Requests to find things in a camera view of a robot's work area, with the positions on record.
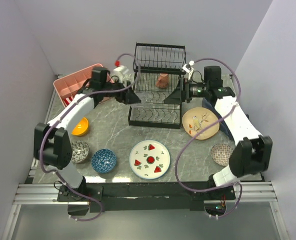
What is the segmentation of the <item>clear plastic cup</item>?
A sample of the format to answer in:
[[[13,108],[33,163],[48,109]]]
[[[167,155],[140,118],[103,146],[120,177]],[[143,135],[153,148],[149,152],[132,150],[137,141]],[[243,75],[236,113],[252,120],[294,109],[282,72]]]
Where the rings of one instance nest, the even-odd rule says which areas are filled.
[[[135,103],[135,106],[146,107],[153,99],[153,93],[150,91],[136,92],[137,97],[140,99],[140,103]]]

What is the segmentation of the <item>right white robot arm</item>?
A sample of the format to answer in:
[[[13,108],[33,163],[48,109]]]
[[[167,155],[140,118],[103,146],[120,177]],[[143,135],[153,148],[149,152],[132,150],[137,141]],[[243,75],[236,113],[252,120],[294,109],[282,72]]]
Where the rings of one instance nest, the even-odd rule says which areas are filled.
[[[210,176],[208,180],[208,196],[218,199],[224,194],[224,186],[244,176],[261,173],[268,169],[272,139],[269,136],[263,136],[251,124],[237,102],[237,95],[230,87],[223,86],[219,66],[206,66],[202,83],[180,80],[164,103],[188,103],[192,98],[203,98],[210,103],[221,120],[225,122],[236,145],[229,158],[228,166]]]

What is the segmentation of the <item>pink coffee mug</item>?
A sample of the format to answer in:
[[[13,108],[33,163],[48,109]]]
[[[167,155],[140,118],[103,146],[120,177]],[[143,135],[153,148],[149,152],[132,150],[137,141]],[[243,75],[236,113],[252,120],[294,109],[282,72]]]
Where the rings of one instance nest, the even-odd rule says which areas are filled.
[[[168,85],[169,85],[169,75],[167,73],[160,73],[155,86],[161,89],[166,89],[168,88]]]

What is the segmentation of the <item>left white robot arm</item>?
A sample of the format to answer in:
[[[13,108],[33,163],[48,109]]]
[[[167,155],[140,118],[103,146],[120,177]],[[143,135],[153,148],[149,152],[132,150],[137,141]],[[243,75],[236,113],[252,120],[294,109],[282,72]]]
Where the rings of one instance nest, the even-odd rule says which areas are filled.
[[[88,194],[85,178],[71,162],[70,135],[81,119],[92,111],[103,98],[114,98],[125,105],[139,104],[133,92],[134,80],[129,70],[120,65],[109,71],[105,67],[92,68],[91,77],[78,89],[72,102],[48,123],[39,123],[34,132],[34,157],[45,173],[56,174],[70,187],[70,195],[82,201]]]

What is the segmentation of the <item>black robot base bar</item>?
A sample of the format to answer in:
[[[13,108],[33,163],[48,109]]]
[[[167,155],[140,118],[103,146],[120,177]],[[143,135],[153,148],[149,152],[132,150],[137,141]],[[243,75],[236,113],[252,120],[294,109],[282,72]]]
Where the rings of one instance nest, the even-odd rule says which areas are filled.
[[[85,194],[98,200],[89,201],[72,193],[64,185],[58,188],[60,203],[69,203],[68,212],[84,216],[87,211],[181,210],[203,211],[205,201],[235,200],[233,187],[209,192],[191,192],[177,182],[88,183]]]

